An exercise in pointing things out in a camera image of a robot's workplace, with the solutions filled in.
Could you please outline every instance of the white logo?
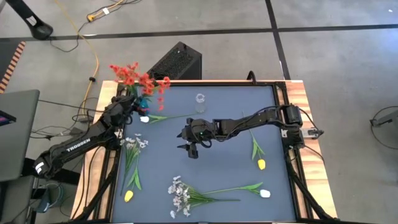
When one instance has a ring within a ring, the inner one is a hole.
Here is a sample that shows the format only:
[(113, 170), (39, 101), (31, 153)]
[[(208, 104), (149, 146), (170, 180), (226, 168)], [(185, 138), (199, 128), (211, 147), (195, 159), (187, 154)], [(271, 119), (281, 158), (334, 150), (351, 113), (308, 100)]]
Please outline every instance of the white logo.
[(41, 162), (41, 163), (39, 163), (39, 164), (37, 164), (36, 165), (36, 167), (35, 167), (35, 169), (36, 169), (36, 172), (37, 172), (37, 174), (40, 174), (40, 172), (42, 171), (42, 166), (44, 165), (44, 162)]
[(90, 141), (90, 139), (86, 139), (86, 140), (82, 141), (81, 143), (78, 143), (78, 144), (76, 144), (76, 145), (74, 145), (74, 146), (68, 148), (67, 151), (68, 151), (68, 152), (73, 151), (73, 150), (77, 149), (78, 147), (80, 147), (80, 146), (82, 146), (82, 145), (88, 143), (89, 141)]

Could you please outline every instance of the blue tabletop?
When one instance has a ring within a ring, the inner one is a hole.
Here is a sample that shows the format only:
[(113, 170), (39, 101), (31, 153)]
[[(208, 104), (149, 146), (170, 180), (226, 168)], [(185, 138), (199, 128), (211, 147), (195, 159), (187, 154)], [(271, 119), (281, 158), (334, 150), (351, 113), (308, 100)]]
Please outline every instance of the blue tabletop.
[[(205, 95), (206, 111), (192, 116), (194, 119), (240, 119), (242, 111), (248, 116), (257, 110), (275, 105), (271, 86), (173, 86), (165, 92), (164, 110), (156, 111), (156, 97), (149, 103), (153, 115), (177, 116), (195, 113), (195, 97)], [(133, 123), (125, 128), (124, 137), (148, 140), (139, 158), (139, 176), (142, 190), (134, 189), (133, 199), (126, 203), (123, 188), (125, 157), (118, 172), (112, 222), (259, 222), (294, 221), (294, 208), (289, 178), (279, 129), (261, 126), (253, 129), (257, 142), (265, 152), (266, 169), (259, 170), (256, 159), (251, 160), (252, 138), (249, 131), (241, 132), (226, 142), (213, 141), (210, 149), (199, 144), (198, 159), (188, 158), (184, 149), (176, 147), (185, 141), (176, 136), (186, 125), (186, 118), (175, 118), (149, 124), (133, 115)], [(129, 171), (129, 180), (134, 167)], [(238, 198), (240, 202), (211, 203), (194, 208), (188, 218), (178, 214), (172, 219), (170, 211), (173, 195), (167, 193), (172, 178), (182, 180), (199, 192), (263, 182), (262, 189), (271, 192), (270, 198), (261, 198), (247, 191), (223, 192), (214, 198)]]

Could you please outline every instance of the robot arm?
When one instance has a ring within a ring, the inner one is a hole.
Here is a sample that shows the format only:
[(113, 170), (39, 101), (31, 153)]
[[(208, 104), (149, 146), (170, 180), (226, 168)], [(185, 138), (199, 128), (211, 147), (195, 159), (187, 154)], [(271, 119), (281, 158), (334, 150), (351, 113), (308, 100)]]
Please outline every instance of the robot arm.
[[(284, 116), (284, 122), (279, 118), (279, 112)], [(263, 108), (253, 115), (241, 119), (214, 119), (212, 123), (204, 119), (187, 119), (187, 125), (177, 136), (190, 144), (177, 146), (188, 151), (188, 156), (193, 159), (198, 158), (196, 143), (203, 147), (211, 147), (211, 140), (223, 142), (237, 136), (241, 131), (251, 128), (272, 124), (280, 129), (286, 130), (287, 135), (294, 144), (303, 144), (303, 137), (300, 128), (303, 121), (300, 109), (294, 105), (270, 106)]]
[(138, 111), (140, 98), (133, 96), (118, 96), (111, 100), (100, 119), (88, 130), (77, 137), (52, 146), (48, 151), (41, 153), (34, 162), (34, 168), (39, 177), (49, 179), (53, 177), (63, 165), (87, 151), (103, 146), (106, 149), (116, 150), (119, 146), (115, 131), (125, 123), (131, 123), (131, 113)]

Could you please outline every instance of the yellow cable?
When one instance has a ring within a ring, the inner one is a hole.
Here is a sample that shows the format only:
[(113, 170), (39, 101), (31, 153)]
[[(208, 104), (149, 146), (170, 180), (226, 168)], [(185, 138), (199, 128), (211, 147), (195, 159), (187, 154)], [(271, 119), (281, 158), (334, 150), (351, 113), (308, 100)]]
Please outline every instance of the yellow cable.
[[(122, 3), (124, 0), (120, 0), (120, 1), (118, 1), (117, 3), (115, 3), (114, 5), (112, 5), (112, 6), (110, 6), (110, 7), (108, 7), (108, 9), (112, 9), (112, 8), (114, 8), (115, 6), (117, 6), (118, 4), (120, 4), (120, 3)], [(99, 15), (101, 15), (102, 13), (104, 13), (104, 11), (102, 11), (102, 10), (100, 10), (99, 12), (97, 12), (96, 14), (94, 14), (94, 15), (92, 15), (93, 17), (96, 17), (96, 16), (99, 16)]]
[[(62, 5), (58, 0), (54, 0), (54, 1), (55, 1), (55, 3), (58, 5), (58, 7), (61, 9), (61, 11), (62, 11), (63, 14), (65, 15), (65, 17), (69, 20), (70, 24), (73, 26), (73, 28), (74, 28), (74, 30), (76, 31), (77, 35), (79, 35), (79, 37), (81, 37), (83, 40), (85, 40), (85, 42), (88, 44), (88, 46), (90, 47), (91, 51), (93, 52), (93, 54), (94, 54), (94, 56), (95, 56), (95, 61), (96, 61), (96, 67), (95, 67), (95, 70), (94, 70), (94, 74), (93, 74), (93, 76), (92, 76), (92, 77), (94, 78), (94, 77), (97, 75), (97, 73), (98, 73), (98, 67), (100, 66), (100, 62), (98, 61), (98, 56), (97, 56), (97, 53), (96, 53), (94, 47), (88, 42), (87, 39), (85, 39), (84, 36), (82, 36), (82, 35), (79, 33), (79, 30), (77, 29), (75, 23), (72, 21), (72, 19), (70, 18), (70, 16), (69, 16), (68, 13), (66, 12), (66, 10), (63, 8), (63, 5)], [(86, 95), (85, 95), (85, 98), (84, 98), (84, 101), (83, 101), (83, 104), (82, 104), (82, 108), (83, 108), (83, 109), (82, 109), (82, 114), (83, 114), (84, 116), (86, 116), (86, 112), (85, 112), (84, 107), (85, 107), (85, 105), (86, 105), (86, 99), (87, 99), (88, 92), (90, 91), (90, 88), (91, 88), (91, 84), (92, 84), (92, 83), (93, 83), (93, 82), (90, 81), (89, 84), (88, 84), (88, 87), (87, 87), (87, 90), (86, 90)]]

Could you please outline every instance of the gray floor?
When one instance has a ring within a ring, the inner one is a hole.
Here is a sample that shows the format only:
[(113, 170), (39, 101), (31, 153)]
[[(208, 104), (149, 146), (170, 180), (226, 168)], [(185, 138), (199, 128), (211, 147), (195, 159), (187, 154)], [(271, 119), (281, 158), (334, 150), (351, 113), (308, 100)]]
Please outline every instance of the gray floor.
[[(106, 0), (62, 2), (77, 26), (85, 22), (86, 14), (109, 4)], [(26, 3), (55, 28), (55, 35), (73, 35), (52, 0)], [(398, 3), (394, 0), (272, 0), (272, 5), (279, 27), (398, 24)], [(263, 0), (143, 0), (89, 24), (83, 33), (270, 26)], [(0, 12), (0, 38), (25, 36), (30, 36), (26, 25), (6, 5)], [(315, 122), (325, 130), (320, 144), (338, 216), (343, 220), (398, 220), (398, 151), (377, 143), (368, 121), (379, 109), (397, 104), (397, 37), (397, 29), (280, 34), (290, 75), (304, 80)], [(203, 54), (204, 79), (241, 79), (249, 70), (260, 79), (283, 79), (271, 33), (96, 39), (90, 42), (101, 66), (99, 82), (90, 96), (98, 96), (101, 80), (113, 79), (109, 64), (138, 61), (145, 71), (178, 41)], [(54, 44), (68, 49), (74, 41)], [(41, 99), (78, 105), (94, 67), (94, 57), (82, 41), (69, 54), (48, 42), (28, 42), (7, 92), (36, 88)], [(96, 100), (88, 103), (91, 108), (95, 105)], [(34, 127), (69, 126), (75, 113), (70, 108), (40, 103)], [(398, 146), (396, 133), (391, 126), (376, 130), (383, 141)], [(27, 156), (36, 158), (62, 140), (33, 139)], [(72, 202), (66, 201), (63, 210), (68, 211)], [(59, 210), (53, 209), (38, 215), (37, 223), (61, 217)]]

